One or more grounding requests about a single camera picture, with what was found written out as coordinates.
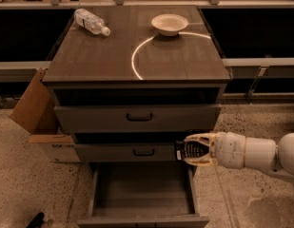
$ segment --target speckled floor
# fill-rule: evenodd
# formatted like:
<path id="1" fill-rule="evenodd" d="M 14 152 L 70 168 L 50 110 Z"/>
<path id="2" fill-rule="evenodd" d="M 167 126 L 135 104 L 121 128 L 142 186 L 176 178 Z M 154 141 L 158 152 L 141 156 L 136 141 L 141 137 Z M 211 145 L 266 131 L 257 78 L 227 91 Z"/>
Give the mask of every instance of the speckled floor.
<path id="1" fill-rule="evenodd" d="M 42 227 L 77 227 L 85 219 L 91 175 L 83 164 L 52 163 L 29 133 L 0 109 L 0 228 L 26 227 L 44 212 Z M 278 141 L 294 131 L 294 104 L 223 106 L 216 131 Z M 194 181 L 206 228 L 294 228 L 294 184 L 255 170 L 199 168 Z"/>

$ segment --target drawer handle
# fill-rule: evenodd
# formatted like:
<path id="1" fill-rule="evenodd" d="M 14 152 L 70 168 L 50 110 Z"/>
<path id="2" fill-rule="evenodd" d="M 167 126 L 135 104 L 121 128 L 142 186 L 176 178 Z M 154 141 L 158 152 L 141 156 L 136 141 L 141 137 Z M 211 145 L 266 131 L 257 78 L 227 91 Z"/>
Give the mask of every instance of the drawer handle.
<path id="1" fill-rule="evenodd" d="M 150 151 L 137 151 L 136 149 L 133 150 L 134 156 L 142 157 L 142 156 L 153 156 L 155 155 L 155 149 Z"/>
<path id="2" fill-rule="evenodd" d="M 153 119 L 153 114 L 152 113 L 148 113 L 147 115 L 143 116 L 143 115 L 135 115 L 135 114 L 127 114 L 127 120 L 130 122 L 148 122 L 151 121 Z"/>

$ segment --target white bowl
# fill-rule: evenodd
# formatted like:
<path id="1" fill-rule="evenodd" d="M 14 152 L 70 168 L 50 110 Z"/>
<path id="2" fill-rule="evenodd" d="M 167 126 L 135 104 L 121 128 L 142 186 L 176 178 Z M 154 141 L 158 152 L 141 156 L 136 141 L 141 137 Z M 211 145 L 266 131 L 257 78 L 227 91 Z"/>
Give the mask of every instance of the white bowl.
<path id="1" fill-rule="evenodd" d="M 187 27 L 187 19 L 177 14 L 161 14 L 152 19 L 152 25 L 162 35 L 175 36 L 179 31 Z"/>

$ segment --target dresser top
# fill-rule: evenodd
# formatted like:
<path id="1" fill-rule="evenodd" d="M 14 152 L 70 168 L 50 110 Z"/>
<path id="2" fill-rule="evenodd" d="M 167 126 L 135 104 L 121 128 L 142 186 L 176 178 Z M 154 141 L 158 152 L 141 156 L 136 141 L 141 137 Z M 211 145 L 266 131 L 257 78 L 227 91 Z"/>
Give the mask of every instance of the dresser top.
<path id="1" fill-rule="evenodd" d="M 72 23 L 43 80 L 45 84 L 229 80 L 225 66 L 195 6 L 98 6 L 109 37 Z M 188 26 L 165 37 L 153 17 L 173 13 Z"/>

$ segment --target plastic water bottle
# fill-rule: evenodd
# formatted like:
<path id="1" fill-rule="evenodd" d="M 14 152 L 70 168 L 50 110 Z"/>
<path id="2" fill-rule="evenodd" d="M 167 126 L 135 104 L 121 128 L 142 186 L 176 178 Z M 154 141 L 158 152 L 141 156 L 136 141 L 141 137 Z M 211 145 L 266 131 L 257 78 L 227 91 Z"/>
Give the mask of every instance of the plastic water bottle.
<path id="1" fill-rule="evenodd" d="M 110 29 L 105 27 L 104 20 L 86 9 L 77 9 L 74 12 L 74 18 L 80 26 L 93 34 L 110 35 Z"/>

